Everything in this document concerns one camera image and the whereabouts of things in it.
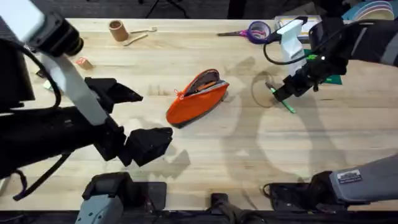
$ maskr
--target green object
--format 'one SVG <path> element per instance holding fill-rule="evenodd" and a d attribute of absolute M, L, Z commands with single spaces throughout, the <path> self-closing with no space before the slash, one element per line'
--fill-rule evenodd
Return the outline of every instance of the green object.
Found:
<path fill-rule="evenodd" d="M 311 50 L 309 49 L 304 49 L 304 53 L 305 54 L 309 54 L 311 52 Z M 308 55 L 307 56 L 307 60 L 314 60 L 316 59 L 317 55 Z M 341 81 L 341 77 L 340 75 L 331 75 L 329 76 L 326 80 L 325 83 L 329 83 L 329 84 L 336 84 L 336 85 L 342 85 L 343 82 Z"/>
<path fill-rule="evenodd" d="M 270 90 L 272 93 L 275 93 L 275 89 L 273 87 L 270 87 Z M 296 113 L 296 111 L 288 104 L 286 103 L 284 100 L 282 100 L 281 102 L 291 113 Z"/>

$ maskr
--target scissors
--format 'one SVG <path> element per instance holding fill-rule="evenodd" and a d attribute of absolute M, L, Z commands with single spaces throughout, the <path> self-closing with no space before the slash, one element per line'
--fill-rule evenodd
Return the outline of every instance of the scissors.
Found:
<path fill-rule="evenodd" d="M 217 34 L 219 37 L 239 35 L 248 38 L 254 44 L 266 44 L 267 37 L 271 33 L 271 28 L 262 21 L 254 21 L 247 30 L 239 30 L 235 32 L 226 32 Z"/>

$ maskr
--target cable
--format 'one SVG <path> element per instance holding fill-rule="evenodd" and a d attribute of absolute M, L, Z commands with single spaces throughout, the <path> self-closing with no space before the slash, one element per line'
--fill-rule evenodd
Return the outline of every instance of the cable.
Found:
<path fill-rule="evenodd" d="M 296 62 L 298 62 L 298 61 L 301 61 L 301 60 L 305 59 L 305 58 L 308 57 L 310 54 L 314 54 L 317 50 L 319 50 L 321 47 L 323 47 L 327 42 L 329 42 L 329 41 L 330 41 L 332 38 L 334 38 L 336 35 L 342 33 L 343 31 L 345 31 L 346 29 L 352 27 L 353 25 L 356 25 L 356 24 L 365 24 L 365 23 L 375 23 L 375 22 L 377 22 L 377 21 L 379 21 L 379 19 L 364 19 L 364 20 L 361 20 L 361 21 L 355 21 L 355 22 L 352 22 L 352 23 L 350 23 L 350 24 L 348 24 L 348 25 L 345 25 L 343 28 L 341 28 L 340 30 L 334 32 L 334 33 L 333 33 L 332 35 L 330 35 L 326 40 L 324 40 L 324 41 L 323 41 L 322 43 L 320 43 L 317 47 L 315 47 L 315 49 L 313 49 L 309 54 L 304 55 L 304 56 L 301 56 L 301 57 L 296 58 L 296 59 L 294 59 L 294 60 L 290 60 L 290 61 L 288 61 L 288 62 L 278 62 L 278 61 L 275 61 L 275 60 L 271 59 L 271 58 L 268 56 L 268 54 L 267 54 L 267 44 L 264 44 L 264 46 L 263 46 L 263 48 L 262 48 L 262 51 L 264 52 L 264 56 L 266 57 L 266 59 L 267 59 L 269 62 L 274 63 L 274 64 L 276 64 L 276 65 L 290 65 L 290 64 L 292 64 L 292 63 L 296 63 Z"/>
<path fill-rule="evenodd" d="M 58 109 L 60 103 L 61 103 L 61 92 L 58 88 L 58 85 L 55 83 L 54 79 L 50 76 L 48 71 L 45 69 L 44 65 L 30 52 L 27 50 L 24 46 L 18 44 L 17 42 L 11 41 L 11 40 L 6 40 L 6 39 L 0 39 L 0 41 L 4 42 L 8 46 L 16 49 L 18 52 L 23 53 L 24 55 L 28 56 L 43 72 L 43 75 L 47 78 L 47 80 L 50 82 L 51 87 L 53 88 L 53 92 L 55 95 L 55 103 L 53 106 L 49 108 L 41 108 L 41 109 L 27 109 L 27 110 L 8 110 L 7 112 L 10 113 L 32 113 L 32 112 L 54 112 L 55 110 Z"/>
<path fill-rule="evenodd" d="M 24 218 L 24 217 L 25 217 L 24 214 L 22 214 L 22 215 L 17 215 L 17 216 L 12 217 L 12 218 L 8 218 L 8 219 L 5 219 L 5 220 L 0 220 L 0 223 L 6 223 L 6 222 L 10 222 L 10 221 L 14 221 L 14 220 L 21 219 L 21 218 Z"/>
<path fill-rule="evenodd" d="M 155 9 L 157 3 L 159 3 L 159 0 L 156 0 L 156 2 L 152 5 L 152 7 L 150 8 L 149 12 L 147 13 L 147 15 L 145 16 L 145 19 L 148 19 L 149 16 L 152 14 L 152 11 Z"/>
<path fill-rule="evenodd" d="M 186 10 L 178 5 L 177 3 L 173 2 L 172 0 L 166 0 L 168 3 L 170 3 L 172 6 L 176 7 L 178 10 L 182 11 L 182 13 L 184 14 L 184 18 L 186 19 L 190 19 L 190 17 L 188 16 Z M 149 16 L 152 14 L 153 10 L 155 9 L 156 5 L 159 3 L 159 0 L 156 0 L 155 3 L 152 5 L 152 7 L 150 8 L 149 12 L 146 14 L 145 18 L 148 19 Z"/>
<path fill-rule="evenodd" d="M 13 199 L 15 201 L 19 201 L 20 199 L 23 199 L 26 196 L 33 193 L 69 158 L 69 156 L 70 156 L 70 154 L 62 155 L 61 158 L 49 170 L 47 170 L 41 177 L 39 177 L 36 180 L 36 182 L 34 182 L 28 189 L 25 186 L 19 194 L 13 196 Z M 16 172 L 16 173 L 18 173 L 20 175 L 21 181 L 22 181 L 22 176 L 25 178 L 25 181 L 26 181 L 26 176 L 24 175 L 24 173 L 22 171 L 19 171 L 19 172 L 20 173 L 18 173 L 18 172 Z"/>
<path fill-rule="evenodd" d="M 190 19 L 190 17 L 188 16 L 186 10 L 181 7 L 180 5 L 178 5 L 177 3 L 173 2 L 172 0 L 166 0 L 168 3 L 170 3 L 171 5 L 173 5 L 174 7 L 176 7 L 177 9 L 179 9 L 180 11 L 182 11 L 182 13 L 184 13 L 184 18 L 186 19 Z"/>

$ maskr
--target green marker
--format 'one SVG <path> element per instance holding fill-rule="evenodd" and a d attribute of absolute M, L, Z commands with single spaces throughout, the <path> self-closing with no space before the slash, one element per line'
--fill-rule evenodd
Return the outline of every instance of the green marker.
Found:
<path fill-rule="evenodd" d="M 270 91 L 272 92 L 272 93 L 275 93 L 275 88 L 271 85 L 271 84 L 269 84 L 269 83 L 266 83 L 266 86 L 270 89 Z M 289 104 L 287 104 L 284 100 L 282 100 L 282 102 L 281 102 L 285 107 L 286 107 L 286 109 L 288 109 L 291 113 L 296 113 L 296 111 L 289 105 Z"/>

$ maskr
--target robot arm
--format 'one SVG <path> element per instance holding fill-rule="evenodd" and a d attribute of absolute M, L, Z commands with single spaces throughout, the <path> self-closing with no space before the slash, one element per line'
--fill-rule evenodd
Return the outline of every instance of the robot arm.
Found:
<path fill-rule="evenodd" d="M 349 60 L 383 63 L 398 67 L 398 23 L 396 21 L 364 20 L 343 24 L 340 18 L 326 18 L 310 30 L 312 53 L 318 55 L 308 61 L 295 74 L 284 79 L 284 85 L 274 96 L 282 101 L 295 95 L 303 95 L 313 88 L 318 91 L 330 75 L 345 75 Z M 290 62 L 275 62 L 270 59 L 264 46 L 266 58 L 279 65 Z"/>
<path fill-rule="evenodd" d="M 344 25 L 340 18 L 324 19 L 310 30 L 310 43 L 318 57 L 284 79 L 274 93 L 277 100 L 301 96 L 310 88 L 318 91 L 331 74 L 344 75 L 351 59 L 398 67 L 397 21 Z M 352 169 L 321 172 L 309 184 L 272 183 L 271 202 L 275 210 L 336 212 L 350 205 L 398 199 L 397 163 L 398 155 L 393 155 Z"/>
<path fill-rule="evenodd" d="M 84 80 L 69 61 L 67 55 L 76 55 L 84 43 L 68 21 L 56 12 L 43 14 L 29 0 L 5 1 L 0 16 L 19 41 L 42 53 L 40 63 L 21 45 L 0 39 L 0 179 L 49 157 L 63 155 L 64 161 L 75 149 L 90 144 L 104 160 L 118 157 L 125 166 L 132 160 L 143 166 L 164 154 L 172 140 L 171 128 L 137 129 L 127 138 L 109 115 L 115 103 L 141 101 L 141 96 L 112 78 Z M 15 110 L 22 101 L 34 100 L 21 52 L 52 83 L 57 100 L 51 110 Z M 75 106 L 58 107 L 58 88 Z M 50 169 L 40 182 L 54 171 Z"/>

